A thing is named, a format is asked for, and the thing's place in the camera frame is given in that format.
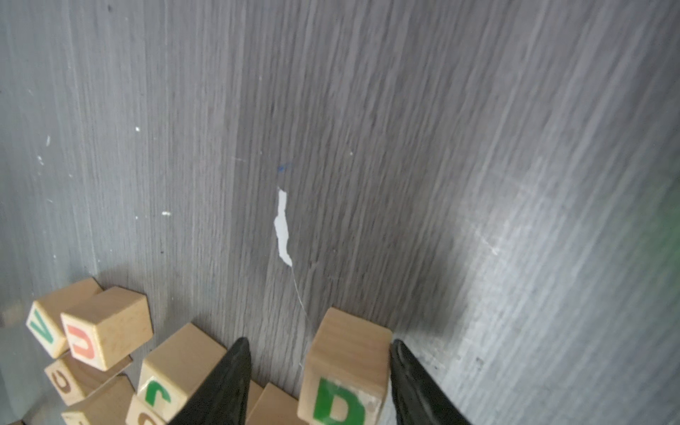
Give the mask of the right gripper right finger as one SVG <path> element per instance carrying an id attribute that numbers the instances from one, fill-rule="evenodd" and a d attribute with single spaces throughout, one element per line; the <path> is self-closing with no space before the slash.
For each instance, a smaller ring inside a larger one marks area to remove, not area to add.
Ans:
<path id="1" fill-rule="evenodd" d="M 471 425 L 402 340 L 392 342 L 390 364 L 398 425 Z"/>

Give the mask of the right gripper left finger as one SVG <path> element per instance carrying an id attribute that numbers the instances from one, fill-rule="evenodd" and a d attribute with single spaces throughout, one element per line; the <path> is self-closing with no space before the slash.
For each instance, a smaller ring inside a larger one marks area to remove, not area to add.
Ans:
<path id="1" fill-rule="evenodd" d="M 250 382 L 250 345 L 242 336 L 169 424 L 245 424 Z"/>

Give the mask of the wooden block letter D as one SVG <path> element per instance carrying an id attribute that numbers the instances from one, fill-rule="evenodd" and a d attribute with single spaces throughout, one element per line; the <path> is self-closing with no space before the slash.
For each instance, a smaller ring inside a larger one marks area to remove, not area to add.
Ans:
<path id="1" fill-rule="evenodd" d="M 329 308 L 304 365 L 297 415 L 308 424 L 377 424 L 388 393 L 392 331 Z"/>

